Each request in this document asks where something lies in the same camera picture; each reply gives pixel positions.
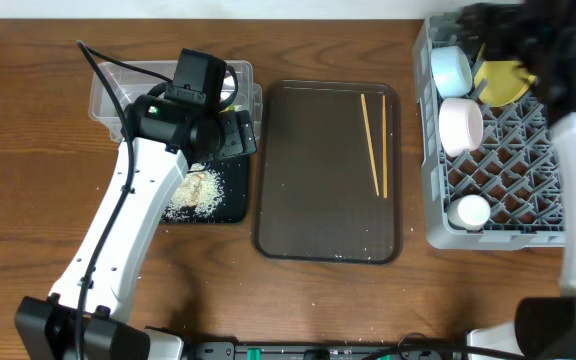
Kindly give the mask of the yellow plate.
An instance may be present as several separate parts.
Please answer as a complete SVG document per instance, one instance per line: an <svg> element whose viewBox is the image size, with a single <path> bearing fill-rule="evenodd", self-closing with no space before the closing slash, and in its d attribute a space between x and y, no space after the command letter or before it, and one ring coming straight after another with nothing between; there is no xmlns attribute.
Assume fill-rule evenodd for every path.
<svg viewBox="0 0 576 360"><path fill-rule="evenodd" d="M478 52L473 70L472 100L490 107L502 107L519 100L536 76L528 73L518 61L488 61L483 57L485 46Z"/></svg>

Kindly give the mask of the light blue bowl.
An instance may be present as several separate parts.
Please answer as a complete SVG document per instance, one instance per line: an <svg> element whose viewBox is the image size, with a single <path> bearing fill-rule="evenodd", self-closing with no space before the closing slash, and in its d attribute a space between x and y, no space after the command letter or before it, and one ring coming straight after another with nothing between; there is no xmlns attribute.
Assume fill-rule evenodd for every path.
<svg viewBox="0 0 576 360"><path fill-rule="evenodd" d="M472 89L470 64L458 46L433 49L431 71L437 91L442 98L462 97Z"/></svg>

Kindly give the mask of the rice food waste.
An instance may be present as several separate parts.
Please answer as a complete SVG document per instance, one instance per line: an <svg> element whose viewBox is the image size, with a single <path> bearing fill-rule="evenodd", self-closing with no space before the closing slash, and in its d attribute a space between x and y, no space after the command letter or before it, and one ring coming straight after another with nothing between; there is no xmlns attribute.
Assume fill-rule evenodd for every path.
<svg viewBox="0 0 576 360"><path fill-rule="evenodd" d="M224 199L222 175L208 164L196 163L174 192L162 215L163 222L208 220Z"/></svg>

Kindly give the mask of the white pink bowl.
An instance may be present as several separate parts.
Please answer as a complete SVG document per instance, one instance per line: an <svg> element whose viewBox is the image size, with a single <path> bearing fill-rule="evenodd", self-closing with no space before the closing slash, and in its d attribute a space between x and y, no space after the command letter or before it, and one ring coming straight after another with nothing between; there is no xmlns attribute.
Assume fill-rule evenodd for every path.
<svg viewBox="0 0 576 360"><path fill-rule="evenodd" d="M447 98L439 110L439 136L447 156L477 150L483 138L483 118L470 99Z"/></svg>

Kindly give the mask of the wooden chopstick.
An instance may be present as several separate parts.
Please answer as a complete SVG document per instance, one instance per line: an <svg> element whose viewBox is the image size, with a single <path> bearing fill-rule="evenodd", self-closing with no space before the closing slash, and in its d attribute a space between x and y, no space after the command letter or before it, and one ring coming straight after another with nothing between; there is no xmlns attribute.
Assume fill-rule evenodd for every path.
<svg viewBox="0 0 576 360"><path fill-rule="evenodd" d="M382 185L383 198L388 198L388 151L387 151L387 109L386 96L382 95Z"/></svg>
<svg viewBox="0 0 576 360"><path fill-rule="evenodd" d="M367 147L368 147L371 174L372 174L372 178L373 178L373 184L374 184L376 196L379 196L380 190L379 190L379 184L378 184L378 178L377 178L376 163L375 163L374 149L373 149L373 142L372 142L372 134L371 134L371 129L370 129L370 122L369 122L369 116L368 116L368 110L367 110L366 97L365 97L364 93L360 94L360 101L361 101L361 107L362 107L362 116L363 116L363 122L364 122L366 142L367 142Z"/></svg>

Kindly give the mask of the white cup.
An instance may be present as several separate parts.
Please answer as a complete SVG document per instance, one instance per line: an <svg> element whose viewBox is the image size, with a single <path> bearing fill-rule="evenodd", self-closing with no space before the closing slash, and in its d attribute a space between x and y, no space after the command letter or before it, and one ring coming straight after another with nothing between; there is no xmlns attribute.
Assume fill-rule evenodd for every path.
<svg viewBox="0 0 576 360"><path fill-rule="evenodd" d="M447 206L449 223L459 229L479 231L490 216L489 203L479 195L466 195Z"/></svg>

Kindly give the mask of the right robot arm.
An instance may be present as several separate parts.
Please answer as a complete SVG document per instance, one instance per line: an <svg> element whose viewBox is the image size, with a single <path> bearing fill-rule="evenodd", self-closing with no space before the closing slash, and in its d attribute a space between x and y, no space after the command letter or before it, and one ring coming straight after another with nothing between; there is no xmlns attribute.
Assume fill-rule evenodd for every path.
<svg viewBox="0 0 576 360"><path fill-rule="evenodd" d="M536 80L559 160L565 248L557 297L523 299L514 337L524 359L576 359L576 1L477 3L458 18L486 60L517 60Z"/></svg>

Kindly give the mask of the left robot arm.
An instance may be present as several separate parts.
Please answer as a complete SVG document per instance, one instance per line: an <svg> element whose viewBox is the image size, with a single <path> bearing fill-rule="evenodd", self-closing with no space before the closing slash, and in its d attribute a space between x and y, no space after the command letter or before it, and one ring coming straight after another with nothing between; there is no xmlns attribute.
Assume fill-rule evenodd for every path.
<svg viewBox="0 0 576 360"><path fill-rule="evenodd" d="M250 115L222 96L236 72L211 54L184 49L173 77L122 105L96 63L122 139L107 191L76 255L46 299L24 297L15 328L32 359L180 359L184 341L128 324L140 269L167 204L195 163L256 152Z"/></svg>

